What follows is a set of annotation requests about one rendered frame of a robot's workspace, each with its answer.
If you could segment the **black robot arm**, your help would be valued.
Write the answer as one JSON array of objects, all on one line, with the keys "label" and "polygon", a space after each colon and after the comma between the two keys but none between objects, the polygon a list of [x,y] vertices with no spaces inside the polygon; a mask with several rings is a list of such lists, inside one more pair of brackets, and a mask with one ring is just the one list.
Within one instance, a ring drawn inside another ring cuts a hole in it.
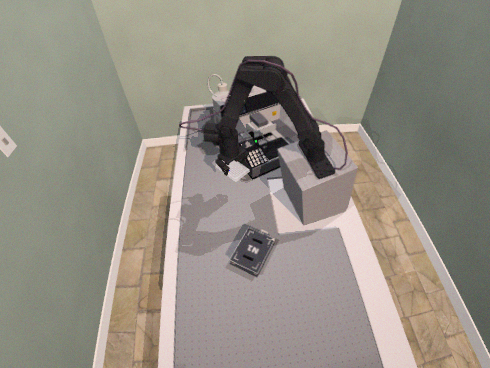
[{"label": "black robot arm", "polygon": [[[321,139],[319,126],[316,120],[313,120],[306,112],[287,75],[288,73],[280,67],[266,63],[249,62],[241,65],[236,74],[238,79],[236,78],[227,107],[218,123],[219,128],[218,124],[206,123],[203,129],[204,141],[219,146],[220,153],[224,156],[226,156],[225,146],[235,147],[238,144],[238,131],[235,128],[251,88],[255,85],[266,92],[271,91],[271,94],[281,104],[295,126],[297,137],[300,140],[299,146],[317,178],[333,175],[335,169],[327,156],[323,154],[325,142]],[[226,138],[223,139],[223,137]]]}]

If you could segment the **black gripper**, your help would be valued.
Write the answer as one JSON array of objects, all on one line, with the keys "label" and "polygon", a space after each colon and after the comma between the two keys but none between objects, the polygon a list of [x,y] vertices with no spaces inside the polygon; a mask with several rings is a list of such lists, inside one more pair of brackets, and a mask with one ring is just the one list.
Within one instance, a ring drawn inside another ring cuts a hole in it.
[{"label": "black gripper", "polygon": [[[241,164],[243,164],[244,160],[249,155],[249,152],[240,147],[238,144],[235,147],[229,148],[225,146],[225,148],[226,156],[222,155],[221,153],[218,154],[218,159],[216,159],[215,162],[222,169],[223,173],[227,176],[230,169],[230,167],[227,165],[229,165],[229,163],[231,163],[232,161],[240,162]],[[242,160],[240,161],[240,159]],[[226,169],[226,172],[223,168]]]}]

